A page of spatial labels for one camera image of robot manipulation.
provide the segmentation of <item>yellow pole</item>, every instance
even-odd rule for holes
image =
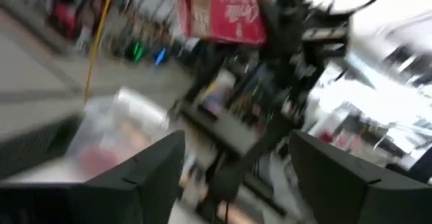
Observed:
[[[93,43],[92,53],[90,56],[90,65],[88,66],[88,74],[87,74],[87,82],[86,82],[86,89],[84,93],[84,102],[87,102],[88,98],[90,97],[90,81],[92,78],[93,73],[93,65],[95,64],[96,58],[97,58],[97,48],[99,45],[99,42],[101,41],[102,36],[102,30],[103,30],[103,24],[105,23],[105,18],[107,17],[108,13],[108,7],[111,0],[105,1],[105,6],[102,11],[101,21],[99,22],[99,27],[97,29],[96,38]]]

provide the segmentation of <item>blue light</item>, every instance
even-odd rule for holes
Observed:
[[[157,56],[156,65],[159,65],[163,61],[164,57],[165,57],[165,48],[163,48],[160,54]]]

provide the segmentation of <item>clear plastic wrap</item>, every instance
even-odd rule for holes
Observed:
[[[256,0],[177,0],[186,36],[261,44],[266,36]]]
[[[67,156],[86,176],[109,170],[172,132],[165,109],[128,89],[91,101],[85,110]]]

